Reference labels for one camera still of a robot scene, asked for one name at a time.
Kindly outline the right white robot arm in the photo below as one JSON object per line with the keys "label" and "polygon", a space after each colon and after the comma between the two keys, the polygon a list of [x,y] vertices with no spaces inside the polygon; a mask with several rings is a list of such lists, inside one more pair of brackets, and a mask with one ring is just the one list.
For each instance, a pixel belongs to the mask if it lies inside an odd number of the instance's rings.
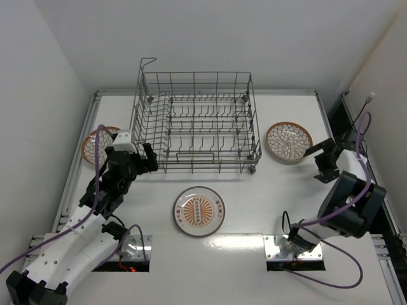
{"label": "right white robot arm", "polygon": [[314,178],[334,184],[313,219],[291,225],[284,246],[296,255],[311,252],[330,237],[363,237],[387,194],[373,182],[360,144],[329,138],[308,148],[304,156],[319,150],[322,153],[315,157],[319,174]]}

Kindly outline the orange sunburst plate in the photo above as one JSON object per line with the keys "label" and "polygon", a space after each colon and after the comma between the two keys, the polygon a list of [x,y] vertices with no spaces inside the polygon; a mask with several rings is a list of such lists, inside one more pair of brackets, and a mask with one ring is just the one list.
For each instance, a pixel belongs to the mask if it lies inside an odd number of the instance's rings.
{"label": "orange sunburst plate", "polygon": [[172,218],[178,230],[193,238],[205,238],[216,233],[223,225],[225,216],[222,197],[204,186],[185,189],[172,208]]}

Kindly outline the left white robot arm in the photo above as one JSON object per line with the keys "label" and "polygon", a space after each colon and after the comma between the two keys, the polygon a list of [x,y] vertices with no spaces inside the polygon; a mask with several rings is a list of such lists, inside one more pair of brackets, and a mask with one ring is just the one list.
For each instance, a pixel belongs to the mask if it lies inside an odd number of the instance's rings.
{"label": "left white robot arm", "polygon": [[156,153],[144,143],[145,156],[107,147],[107,160],[64,228],[35,246],[40,253],[22,272],[13,271],[6,286],[13,304],[66,304],[69,294],[95,268],[121,250],[131,229],[111,221],[137,176],[158,170]]}

